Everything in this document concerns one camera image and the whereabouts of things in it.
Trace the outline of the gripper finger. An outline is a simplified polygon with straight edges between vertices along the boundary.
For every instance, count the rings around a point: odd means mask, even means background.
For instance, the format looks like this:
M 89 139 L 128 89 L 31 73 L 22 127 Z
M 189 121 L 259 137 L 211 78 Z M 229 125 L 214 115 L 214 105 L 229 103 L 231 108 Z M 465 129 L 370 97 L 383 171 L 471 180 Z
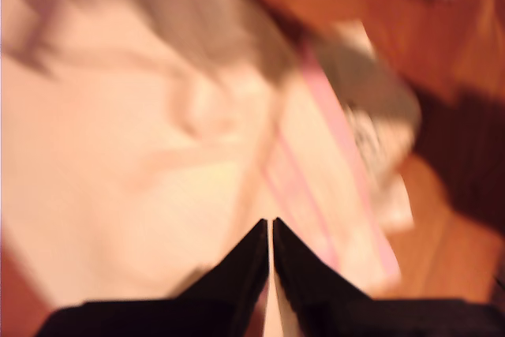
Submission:
M 273 221 L 275 271 L 306 336 L 336 336 L 331 306 L 371 298 L 328 267 L 285 223 Z
M 177 296 L 227 311 L 218 336 L 243 336 L 269 275 L 267 221 L 260 219 L 208 273 Z

